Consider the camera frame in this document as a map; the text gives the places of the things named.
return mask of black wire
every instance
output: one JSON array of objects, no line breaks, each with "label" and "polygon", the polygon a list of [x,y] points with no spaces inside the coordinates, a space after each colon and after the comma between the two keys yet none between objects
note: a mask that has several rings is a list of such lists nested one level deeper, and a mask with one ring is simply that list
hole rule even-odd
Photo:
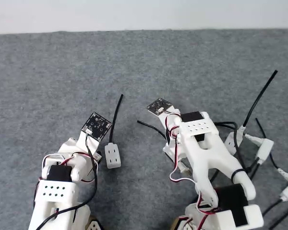
[{"label": "black wire", "polygon": [[154,129],[155,131],[157,131],[165,140],[167,139],[166,136],[164,135],[164,133],[162,133],[159,129],[157,129],[156,127],[150,125],[150,124],[147,124],[147,123],[144,123],[143,121],[139,121],[137,120],[137,122],[141,125],[144,125],[144,126],[147,126],[147,127],[150,127],[152,129]]},{"label": "black wire", "polygon": [[115,109],[115,113],[114,113],[114,117],[113,117],[113,121],[112,121],[112,127],[111,127],[111,130],[110,130],[110,136],[109,136],[109,143],[112,143],[112,138],[113,138],[113,130],[114,130],[114,126],[115,126],[115,121],[116,121],[116,117],[117,117],[117,113],[119,111],[119,108],[120,108],[120,103],[123,99],[123,96],[124,94],[121,94],[120,95],[120,99],[119,99],[119,102],[116,106],[116,109]]},{"label": "black wire", "polygon": [[219,122],[218,122],[217,126],[226,127],[226,128],[230,128],[230,129],[233,129],[233,130],[235,129],[233,126],[229,126],[229,125],[225,125],[225,124],[219,124]]},{"label": "black wire", "polygon": [[216,177],[217,177],[217,175],[219,174],[219,172],[220,172],[219,169],[217,169],[217,170],[215,171],[215,173],[212,175],[212,177],[211,177],[211,179],[210,179],[210,183],[212,183],[212,182],[216,179]]},{"label": "black wire", "polygon": [[277,206],[278,204],[282,203],[283,200],[279,199],[276,202],[274,202],[273,204],[271,204],[264,212],[263,212],[263,217],[271,210],[273,209],[275,206]]},{"label": "black wire", "polygon": [[273,80],[273,78],[275,77],[275,75],[277,74],[277,70],[274,70],[274,72],[272,73],[271,77],[269,78],[269,80],[267,81],[267,83],[264,85],[263,89],[260,91],[260,93],[258,94],[256,100],[254,101],[253,105],[251,106],[248,115],[246,116],[246,119],[243,123],[243,127],[246,127],[246,124],[248,123],[250,116],[255,108],[255,106],[257,105],[257,103],[259,102],[260,98],[262,97],[263,93],[265,92],[265,90],[268,88],[269,84],[271,83],[271,81]]},{"label": "black wire", "polygon": [[274,229],[277,225],[279,225],[280,222],[286,219],[287,216],[288,216],[288,210],[269,227],[269,230]]},{"label": "black wire", "polygon": [[91,161],[92,161],[92,165],[93,165],[93,172],[94,172],[94,190],[93,190],[93,193],[91,194],[91,196],[86,200],[84,201],[83,203],[79,204],[79,205],[76,205],[76,206],[73,206],[73,207],[70,207],[70,208],[67,208],[67,209],[64,209],[64,210],[61,210],[59,212],[56,212],[54,214],[52,214],[51,216],[47,217],[38,227],[36,230],[40,230],[49,220],[51,220],[52,218],[56,217],[57,215],[61,214],[61,213],[65,213],[65,212],[68,212],[68,211],[72,211],[72,210],[77,210],[81,207],[83,207],[84,205],[88,204],[95,196],[96,192],[97,192],[97,173],[96,173],[96,166],[95,166],[95,162],[94,162],[94,158],[93,158],[93,155],[87,145],[87,137],[88,135],[86,134],[86,137],[85,137],[85,146],[88,150],[88,154],[91,158]]},{"label": "black wire", "polygon": [[[257,122],[257,125],[259,126],[262,134],[263,134],[263,137],[264,138],[267,138],[267,136],[265,135],[265,132],[264,132],[264,129],[263,127],[261,126],[261,124],[259,123],[259,120],[257,118],[255,118],[256,122]],[[273,156],[272,156],[272,153],[269,154],[269,157],[270,157],[270,160],[273,164],[273,166],[276,168],[276,169],[279,169],[278,165],[275,163],[274,159],[273,159]]]},{"label": "black wire", "polygon": [[250,172],[253,168],[254,168],[254,166],[256,165],[256,163],[259,161],[259,157],[257,157],[254,161],[253,161],[253,163],[247,168],[247,171],[248,172]]},{"label": "black wire", "polygon": [[254,169],[253,173],[250,176],[250,180],[252,180],[254,178],[255,174],[257,173],[257,170],[259,169],[259,166],[260,166],[260,164],[257,164],[255,166],[255,169]]},{"label": "black wire", "polygon": [[232,124],[232,125],[235,126],[235,129],[234,129],[234,144],[235,144],[235,148],[236,148],[236,151],[237,151],[237,157],[238,157],[238,160],[239,160],[242,168],[244,170],[246,170],[246,167],[245,167],[245,164],[244,164],[244,160],[242,158],[242,155],[241,155],[241,152],[239,150],[238,143],[237,143],[237,130],[238,130],[237,123],[233,122],[233,121],[215,122],[216,126],[224,126],[224,125],[228,125],[228,124]]}]

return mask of red wire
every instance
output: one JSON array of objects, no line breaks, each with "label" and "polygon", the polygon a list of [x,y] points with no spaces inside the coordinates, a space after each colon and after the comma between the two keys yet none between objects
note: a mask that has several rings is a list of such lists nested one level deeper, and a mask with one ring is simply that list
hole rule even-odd
[{"label": "red wire", "polygon": [[[201,205],[201,202],[202,202],[202,200],[203,200],[203,199],[202,199],[202,193],[200,194],[199,199],[200,199],[200,201],[198,202],[198,205],[197,205],[198,209],[199,209],[199,206]],[[206,211],[202,211],[202,210],[201,210],[201,212],[203,212],[203,213],[205,213],[205,214],[207,214],[207,215],[215,214],[215,212],[206,212]]]},{"label": "red wire", "polygon": [[170,115],[177,115],[177,116],[180,117],[180,114],[177,114],[177,113],[172,113],[172,114],[167,115],[167,117],[165,118],[165,127],[166,127],[167,129],[169,129],[169,128],[168,128],[168,117],[169,117]]},{"label": "red wire", "polygon": [[69,157],[67,158],[65,161],[63,161],[60,165],[64,165],[66,164],[67,162],[69,162],[73,157]]},{"label": "red wire", "polygon": [[203,219],[201,220],[200,224],[199,224],[198,227],[196,228],[197,230],[201,230],[201,228],[202,228],[202,226],[204,225],[205,220],[207,219],[208,216],[209,216],[209,215],[205,215],[205,216],[203,217]]}]

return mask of white wire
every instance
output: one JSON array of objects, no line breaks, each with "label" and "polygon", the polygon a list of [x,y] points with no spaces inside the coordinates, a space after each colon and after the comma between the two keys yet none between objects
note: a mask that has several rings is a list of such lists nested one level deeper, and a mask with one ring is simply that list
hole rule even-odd
[{"label": "white wire", "polygon": [[198,193],[198,199],[197,199],[197,201],[196,201],[196,209],[197,209],[197,211],[199,211],[200,213],[203,213],[203,214],[205,214],[205,215],[211,215],[211,213],[209,214],[209,212],[210,211],[206,211],[206,212],[204,212],[204,211],[201,211],[200,209],[199,209],[199,203],[200,203],[200,201],[201,201],[201,196],[202,196],[202,192],[200,191],[199,193]]},{"label": "white wire", "polygon": [[187,177],[182,177],[182,178],[179,178],[179,179],[174,179],[172,178],[172,174],[177,170],[177,166],[174,168],[174,170],[170,173],[169,175],[169,179],[173,182],[179,182],[179,181],[183,181],[183,180],[188,180],[188,181],[191,181],[193,182],[195,185],[196,185],[196,182],[194,180],[192,180],[191,178],[187,178]]},{"label": "white wire", "polygon": [[[178,144],[177,144],[177,142],[175,143],[175,152],[176,151],[178,151]],[[182,178],[179,178],[179,179],[174,179],[174,178],[172,178],[172,174],[177,170],[177,168],[178,168],[178,153],[176,154],[175,153],[175,157],[176,157],[176,159],[175,159],[175,162],[177,162],[177,164],[176,164],[176,166],[175,166],[175,168],[173,169],[173,171],[169,174],[169,179],[171,180],[171,181],[173,181],[173,182],[179,182],[179,181],[183,181],[183,180],[188,180],[188,181],[191,181],[191,182],[193,182],[195,185],[196,185],[196,182],[194,181],[194,180],[192,180],[192,179],[190,179],[190,178],[187,178],[187,177],[182,177]]]},{"label": "white wire", "polygon": [[199,211],[200,213],[203,213],[199,208],[198,208],[198,205],[199,205],[199,202],[200,202],[200,200],[201,200],[201,196],[202,196],[202,193],[201,193],[201,191],[198,193],[198,199],[197,199],[197,201],[196,201],[196,209],[197,209],[197,211]]},{"label": "white wire", "polygon": [[43,170],[43,167],[44,167],[44,162],[45,162],[45,159],[49,156],[59,156],[63,159],[63,161],[65,160],[65,158],[61,155],[61,154],[58,154],[58,153],[52,153],[52,154],[48,154],[46,155],[43,160],[42,160],[42,170]]}]

